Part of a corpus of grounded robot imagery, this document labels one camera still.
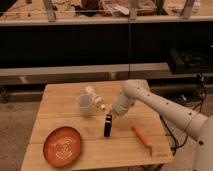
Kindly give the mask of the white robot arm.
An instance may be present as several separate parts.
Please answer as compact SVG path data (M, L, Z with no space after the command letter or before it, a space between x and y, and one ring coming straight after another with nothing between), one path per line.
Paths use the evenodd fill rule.
M121 91L112 102L111 113L125 115L136 100L168 119L197 142L193 171L213 171L213 116L207 117L152 93L144 86L144 80L139 79L122 82Z

